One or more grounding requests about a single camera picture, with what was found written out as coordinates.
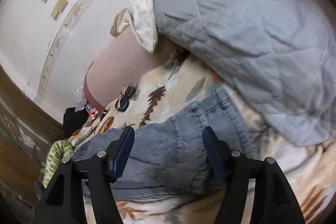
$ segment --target wooden floor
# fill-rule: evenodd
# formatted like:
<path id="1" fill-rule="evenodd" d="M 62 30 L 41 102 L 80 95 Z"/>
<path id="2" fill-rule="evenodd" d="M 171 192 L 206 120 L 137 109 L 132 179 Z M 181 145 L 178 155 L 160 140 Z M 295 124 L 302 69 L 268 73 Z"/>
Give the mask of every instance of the wooden floor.
<path id="1" fill-rule="evenodd" d="M 29 100 L 1 67 L 0 99 L 0 182 L 34 208 L 34 180 L 41 177 L 50 144 L 64 138 L 62 126 Z M 27 139 L 34 145 L 27 145 Z"/>

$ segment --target leaf pattern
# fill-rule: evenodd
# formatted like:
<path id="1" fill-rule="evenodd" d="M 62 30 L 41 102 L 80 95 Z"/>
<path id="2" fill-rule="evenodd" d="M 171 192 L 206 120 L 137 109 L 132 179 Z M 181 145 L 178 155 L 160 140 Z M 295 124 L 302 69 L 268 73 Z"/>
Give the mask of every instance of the leaf pattern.
<path id="1" fill-rule="evenodd" d="M 103 123 L 103 125 L 99 128 L 98 130 L 98 133 L 97 134 L 103 134 L 105 133 L 106 131 L 110 130 L 112 125 L 113 125 L 113 122 L 114 122 L 114 117 L 111 116 L 111 117 L 108 117 L 105 122 Z"/>
<path id="2" fill-rule="evenodd" d="M 127 124 L 127 122 L 124 122 L 123 125 L 119 127 L 118 129 L 125 129 L 125 127 L 131 127 L 133 125 L 135 125 L 135 123 Z"/>
<path id="3" fill-rule="evenodd" d="M 200 91 L 202 90 L 202 87 L 204 86 L 205 83 L 205 76 L 198 80 L 197 83 L 194 85 L 194 87 L 191 89 L 191 91 L 188 93 L 187 97 L 185 98 L 185 101 L 191 101 L 192 99 L 194 99 L 197 94 L 200 93 Z"/>
<path id="4" fill-rule="evenodd" d="M 162 97 L 165 95 L 166 87 L 162 86 L 160 88 L 157 88 L 156 90 L 152 91 L 149 94 L 148 99 L 148 109 L 143 115 L 143 118 L 139 124 L 139 127 L 145 126 L 147 121 L 151 120 L 151 113 L 153 112 L 153 108 L 157 106 L 158 102 L 161 101 Z"/>
<path id="5" fill-rule="evenodd" d="M 316 194 L 314 194 L 315 190 L 316 185 L 311 189 L 308 196 L 300 205 L 304 220 L 307 224 L 315 224 L 324 211 L 321 207 L 324 203 L 324 200 L 327 198 L 327 195 L 322 196 L 324 189 L 321 189 Z"/>
<path id="6" fill-rule="evenodd" d="M 125 219 L 127 217 L 130 217 L 131 219 L 135 220 L 135 216 L 134 213 L 144 213 L 147 212 L 146 210 L 137 210 L 134 208 L 131 208 L 129 206 L 127 206 L 127 202 L 126 201 L 116 201 L 115 202 L 119 211 L 119 214 L 121 216 L 122 219 Z"/>
<path id="7" fill-rule="evenodd" d="M 167 81 L 177 74 L 181 68 L 182 63 L 188 58 L 190 52 L 185 48 L 177 48 L 176 51 L 170 56 L 166 69 L 170 69 L 171 73 Z"/>
<path id="8" fill-rule="evenodd" d="M 270 128 L 271 127 L 268 124 L 265 125 L 264 128 L 263 128 L 263 130 L 256 132 L 257 135 L 254 137 L 254 140 L 256 142 L 258 142 L 263 135 L 267 135 L 268 136 Z M 268 146 L 268 143 L 269 143 L 269 138 L 267 138 L 267 144 L 265 144 L 264 146 Z"/>
<path id="9" fill-rule="evenodd" d="M 77 129 L 74 133 L 72 133 L 71 137 L 77 136 L 80 133 L 80 129 Z"/>
<path id="10" fill-rule="evenodd" d="M 215 85 L 220 85 L 221 84 L 221 80 L 220 80 L 218 74 L 215 73 L 213 70 L 210 70 L 210 74 L 211 74 L 212 82 Z"/>

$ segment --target metal screw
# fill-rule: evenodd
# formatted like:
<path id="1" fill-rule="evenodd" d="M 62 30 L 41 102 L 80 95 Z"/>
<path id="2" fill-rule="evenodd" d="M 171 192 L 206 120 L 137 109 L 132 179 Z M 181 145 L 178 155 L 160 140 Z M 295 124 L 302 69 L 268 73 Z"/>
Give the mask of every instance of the metal screw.
<path id="1" fill-rule="evenodd" d="M 99 158 L 102 158 L 102 157 L 105 157 L 105 156 L 106 156 L 106 151 L 104 151 L 104 150 L 101 150 L 97 153 L 97 157 L 99 157 Z"/>
<path id="2" fill-rule="evenodd" d="M 272 157 L 267 157 L 267 162 L 269 163 L 269 164 L 273 164 L 273 163 L 275 163 L 275 159 L 273 159 Z"/>
<path id="3" fill-rule="evenodd" d="M 65 156 L 61 159 L 61 162 L 66 164 L 68 161 L 70 160 L 70 157 L 69 156 Z"/>
<path id="4" fill-rule="evenodd" d="M 234 156 L 234 157 L 239 157 L 239 156 L 240 156 L 240 152 L 237 151 L 237 150 L 233 150 L 233 151 L 231 152 L 231 155 Z"/>

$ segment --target plastic bag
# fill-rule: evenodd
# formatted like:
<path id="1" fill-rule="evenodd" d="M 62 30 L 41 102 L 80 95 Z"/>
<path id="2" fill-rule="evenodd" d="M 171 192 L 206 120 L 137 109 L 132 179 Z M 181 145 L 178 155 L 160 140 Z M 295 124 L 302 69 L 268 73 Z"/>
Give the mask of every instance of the plastic bag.
<path id="1" fill-rule="evenodd" d="M 78 88 L 76 96 L 77 96 L 77 106 L 75 108 L 75 112 L 83 110 L 87 103 L 87 99 L 84 94 L 84 81 L 82 81 L 81 86 Z"/>

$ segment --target blanket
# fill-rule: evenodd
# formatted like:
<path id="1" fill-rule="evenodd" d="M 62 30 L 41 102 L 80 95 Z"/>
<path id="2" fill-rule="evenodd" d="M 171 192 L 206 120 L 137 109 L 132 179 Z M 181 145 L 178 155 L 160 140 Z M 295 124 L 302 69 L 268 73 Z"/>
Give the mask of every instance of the blanket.
<path id="1" fill-rule="evenodd" d="M 190 50 L 297 147 L 336 135 L 336 12 L 328 0 L 154 0 Z"/>
<path id="2" fill-rule="evenodd" d="M 306 223 L 314 224 L 322 215 L 336 190 L 335 139 L 312 147 L 294 147 L 272 130 L 246 101 L 199 58 L 177 48 L 170 60 L 145 74 L 136 84 L 137 93 L 126 112 L 109 108 L 95 132 L 131 125 L 137 129 L 149 123 L 162 123 L 180 112 L 191 101 L 200 101 L 223 85 L 256 140 L 259 159 L 274 157 L 285 173 L 303 211 Z M 242 223 L 249 223 L 254 188 L 249 186 Z M 125 224 L 213 224 L 225 190 L 206 196 L 176 194 L 170 198 L 116 200 Z M 95 223 L 91 200 L 84 198 L 88 224 Z"/>

